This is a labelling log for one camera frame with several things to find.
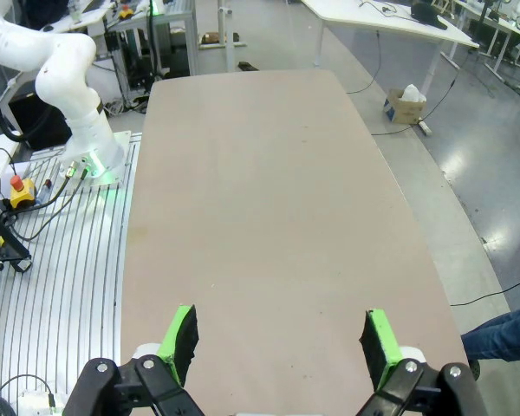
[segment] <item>person's leg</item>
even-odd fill
[[[489,321],[486,321],[486,322],[482,323],[480,326],[475,327],[470,332],[477,331],[481,328],[494,327],[496,325],[500,325],[502,323],[512,321],[513,319],[516,319],[518,316],[520,316],[520,309],[514,310],[512,312],[507,312],[506,314],[499,315],[495,318],[491,318]]]
[[[462,335],[468,360],[498,358],[520,360],[520,311],[503,323],[485,326]]]

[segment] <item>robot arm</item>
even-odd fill
[[[38,70],[36,93],[66,117],[72,137],[64,161],[90,164],[97,178],[123,160],[123,150],[102,110],[101,99],[85,82],[96,45],[83,34],[50,34],[9,23],[0,1],[0,65],[23,72]]]

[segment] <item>shoe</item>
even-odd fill
[[[468,360],[468,365],[470,366],[471,375],[474,376],[474,380],[478,381],[479,379],[479,361],[478,360]]]

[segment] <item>wooden table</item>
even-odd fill
[[[122,360],[160,342],[181,303],[197,306],[185,388],[205,414],[356,413],[372,392],[358,342],[369,308],[384,308],[399,343],[433,367],[465,361],[418,224],[327,71],[154,85]]]

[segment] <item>table leg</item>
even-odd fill
[[[460,12],[460,16],[458,17],[457,29],[462,30],[465,25],[466,20],[466,9],[463,7]],[[454,68],[458,69],[457,63],[453,60],[454,54],[457,52],[458,43],[453,42],[451,46],[451,52],[449,55],[446,55],[445,52],[441,52],[441,55],[449,62]]]
[[[185,21],[185,40],[187,45],[187,56],[189,59],[189,73],[191,76],[198,75],[198,33],[196,16]]]
[[[219,46],[225,46],[225,1],[218,0],[218,34]]]
[[[227,72],[234,72],[235,44],[233,43],[233,10],[229,4],[227,4],[226,7],[225,28],[227,30],[227,43],[225,44],[225,60],[227,63]]]
[[[503,60],[504,51],[506,50],[507,45],[509,44],[510,40],[510,33],[506,36],[506,39],[504,40],[503,48],[501,49],[501,53],[499,54],[499,57],[497,58],[497,62],[495,63],[495,67],[492,68],[489,63],[486,63],[485,66],[501,81],[504,81],[503,77],[499,75],[497,72],[499,69],[499,65],[501,65],[501,61]]]
[[[433,52],[432,62],[430,63],[430,68],[427,70],[426,78],[424,79],[422,89],[420,90],[420,92],[425,96],[427,96],[427,91],[430,89],[430,86],[432,85],[433,76],[435,75],[435,70],[437,69],[437,64],[439,62],[439,55],[441,54],[442,44],[443,41],[435,45],[435,51]]]
[[[320,56],[322,55],[322,39],[323,39],[323,30],[325,29],[326,23],[320,19],[320,26],[318,28],[318,38],[315,44],[315,59],[314,66],[320,66]]]
[[[487,49],[487,52],[480,52],[480,55],[483,56],[491,56],[491,51],[493,50],[493,46],[495,46],[495,41],[497,40],[497,35],[499,33],[499,29],[495,29],[495,33],[493,34],[493,39],[491,39],[491,43],[489,44],[489,48]]]

